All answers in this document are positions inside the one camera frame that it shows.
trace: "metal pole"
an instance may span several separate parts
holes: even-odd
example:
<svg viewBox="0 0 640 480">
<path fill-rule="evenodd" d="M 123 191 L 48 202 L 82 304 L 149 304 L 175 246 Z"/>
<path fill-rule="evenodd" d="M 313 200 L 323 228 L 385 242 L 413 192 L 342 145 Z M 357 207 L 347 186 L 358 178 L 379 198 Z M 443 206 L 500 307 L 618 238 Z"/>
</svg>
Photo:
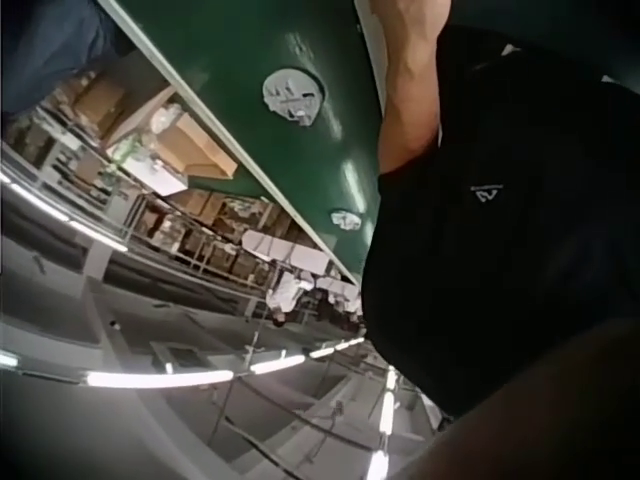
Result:
<svg viewBox="0 0 640 480">
<path fill-rule="evenodd" d="M 193 256 L 193 258 L 191 259 L 191 266 L 192 267 L 193 267 L 193 264 L 196 263 L 196 260 L 198 259 L 198 255 L 200 255 L 200 252 L 202 251 L 202 248 L 204 247 L 204 244 L 205 244 L 206 240 L 207 240 L 207 237 L 205 237 L 203 235 L 202 238 L 200 239 L 200 244 L 198 245 L 196 253 Z"/>
<path fill-rule="evenodd" d="M 224 418 L 224 412 L 227 409 L 227 404 L 229 403 L 229 399 L 231 398 L 231 393 L 233 392 L 233 386 L 235 384 L 236 384 L 236 379 L 234 377 L 229 383 L 229 388 L 227 389 L 227 394 L 224 396 L 224 402 L 222 403 L 222 408 L 220 409 L 220 413 L 218 413 L 218 418 L 216 418 L 216 423 L 213 426 L 213 431 L 211 432 L 211 435 L 209 435 L 209 438 L 207 440 L 208 447 L 211 447 L 211 442 L 213 442 L 213 439 L 215 438 L 216 433 L 218 433 L 218 429 L 220 428 L 220 423 Z"/>
<path fill-rule="evenodd" d="M 209 251 L 204 256 L 204 260 L 200 264 L 200 273 L 202 273 L 202 271 L 204 270 L 205 265 L 207 265 L 209 263 L 209 259 L 211 258 L 211 255 L 213 255 L 213 250 L 215 249 L 215 247 L 216 246 L 215 246 L 215 244 L 213 242 L 211 242 L 209 244 Z"/>
<path fill-rule="evenodd" d="M 384 394 L 384 391 L 387 388 L 387 384 L 386 382 L 384 382 L 382 384 L 382 388 L 380 389 L 380 393 L 378 394 L 378 396 L 376 397 L 376 401 L 373 402 L 373 405 L 371 406 L 371 411 L 369 412 L 369 415 L 367 415 L 367 418 L 369 420 L 371 420 L 371 415 L 373 415 L 373 411 L 376 409 L 376 406 L 378 405 L 378 402 L 380 401 L 380 399 L 382 398 L 382 395 Z"/>
<path fill-rule="evenodd" d="M 333 363 L 333 355 L 331 355 L 329 357 L 329 360 L 327 360 L 327 365 L 324 367 L 324 372 L 322 373 L 322 377 L 320 377 L 320 381 L 318 382 L 318 386 L 316 387 L 316 392 L 313 395 L 314 397 L 320 394 L 320 387 L 322 386 L 324 379 L 327 378 L 327 375 L 329 374 L 329 369 L 331 368 L 332 363 Z"/>
</svg>

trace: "fluorescent light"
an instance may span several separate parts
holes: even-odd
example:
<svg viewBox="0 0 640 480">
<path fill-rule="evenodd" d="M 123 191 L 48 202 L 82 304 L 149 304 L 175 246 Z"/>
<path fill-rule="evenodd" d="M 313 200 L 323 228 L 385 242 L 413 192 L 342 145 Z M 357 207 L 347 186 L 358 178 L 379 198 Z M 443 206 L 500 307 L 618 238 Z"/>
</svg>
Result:
<svg viewBox="0 0 640 480">
<path fill-rule="evenodd" d="M 382 450 L 374 452 L 371 456 L 367 480 L 384 480 L 389 472 L 389 457 Z"/>
<path fill-rule="evenodd" d="M 89 372 L 87 384 L 92 387 L 107 388 L 174 388 L 226 382 L 232 378 L 233 372 L 230 370 L 175 375 Z"/>
<path fill-rule="evenodd" d="M 385 392 L 382 398 L 382 413 L 380 414 L 380 432 L 391 435 L 393 430 L 393 413 L 395 397 L 392 392 Z"/>
<path fill-rule="evenodd" d="M 89 228 L 80 222 L 71 220 L 71 222 L 69 222 L 69 225 L 71 225 L 73 228 L 78 230 L 80 233 L 84 233 L 87 237 L 91 237 L 94 240 L 102 242 L 108 247 L 113 248 L 114 250 L 118 250 L 119 252 L 126 252 L 128 250 L 128 248 L 125 245 L 122 245 L 121 243 L 116 242 L 115 240 L 113 240 L 112 238 L 109 238 L 105 234 L 100 233 L 97 230 L 94 230 L 92 228 Z"/>
<path fill-rule="evenodd" d="M 27 200 L 29 203 L 32 203 L 34 206 L 36 206 L 37 208 L 42 210 L 44 213 L 46 213 L 48 215 L 51 215 L 56 220 L 60 220 L 61 222 L 68 222 L 69 221 L 69 217 L 67 215 L 65 215 L 64 213 L 59 211 L 57 208 L 54 208 L 54 207 L 48 205 L 47 203 L 45 203 L 44 201 L 40 200 L 33 193 L 28 192 L 27 190 L 22 188 L 20 185 L 12 183 L 11 184 L 11 188 L 18 195 L 20 195 L 22 198 Z"/>
<path fill-rule="evenodd" d="M 15 368 L 18 366 L 18 357 L 8 352 L 0 351 L 0 365 Z"/>
<path fill-rule="evenodd" d="M 327 355 L 331 355 L 333 352 L 335 352 L 336 349 L 333 347 L 329 347 L 329 348 L 321 348 L 320 350 L 316 350 L 315 352 L 311 352 L 309 354 L 309 356 L 311 358 L 320 358 L 320 357 L 326 357 Z"/>
<path fill-rule="evenodd" d="M 276 370 L 282 370 L 283 368 L 293 367 L 304 362 L 304 355 L 294 355 L 292 357 L 280 358 L 278 360 L 272 360 L 269 362 L 256 363 L 251 365 L 249 369 L 259 375 L 261 373 L 274 372 Z"/>
<path fill-rule="evenodd" d="M 396 373 L 396 369 L 389 367 L 389 371 L 387 372 L 387 390 L 395 390 L 397 381 L 398 374 Z"/>
</svg>

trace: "worker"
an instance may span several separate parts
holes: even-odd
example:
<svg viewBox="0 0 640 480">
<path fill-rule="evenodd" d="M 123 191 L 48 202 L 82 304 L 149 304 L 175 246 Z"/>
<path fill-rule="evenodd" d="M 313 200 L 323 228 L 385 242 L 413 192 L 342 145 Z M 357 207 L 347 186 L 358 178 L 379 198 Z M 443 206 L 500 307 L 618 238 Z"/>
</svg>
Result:
<svg viewBox="0 0 640 480">
<path fill-rule="evenodd" d="M 267 291 L 265 302 L 271 310 L 272 321 L 276 327 L 282 327 L 287 321 L 287 314 L 296 308 L 300 297 L 313 290 L 315 282 L 309 272 L 282 272 L 274 288 Z"/>
<path fill-rule="evenodd" d="M 96 0 L 5 0 L 2 7 L 3 130 L 61 82 L 134 50 Z"/>
<path fill-rule="evenodd" d="M 637 437 L 624 443 L 640 400 L 639 96 L 525 48 L 441 99 L 451 0 L 371 3 L 388 68 L 367 337 L 446 414 L 468 414 L 412 478 L 640 460 Z"/>
</svg>

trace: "green metal beam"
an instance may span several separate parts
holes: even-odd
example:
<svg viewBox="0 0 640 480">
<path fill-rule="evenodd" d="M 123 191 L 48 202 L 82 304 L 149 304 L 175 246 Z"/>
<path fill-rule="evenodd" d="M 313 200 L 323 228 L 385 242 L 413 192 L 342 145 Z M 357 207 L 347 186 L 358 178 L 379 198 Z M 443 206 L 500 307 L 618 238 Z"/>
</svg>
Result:
<svg viewBox="0 0 640 480">
<path fill-rule="evenodd" d="M 288 202 L 346 270 L 359 276 L 378 210 L 376 137 L 381 112 L 353 3 L 117 4 L 246 152 L 247 158 L 240 160 L 248 171 L 277 200 Z M 283 67 L 308 71 L 322 83 L 325 103 L 310 128 L 278 117 L 262 100 L 264 79 Z M 242 170 L 240 180 L 246 181 Z M 207 187 L 202 180 L 194 184 Z M 223 188 L 220 182 L 209 185 Z M 361 214 L 362 228 L 338 229 L 330 219 L 334 209 Z"/>
</svg>

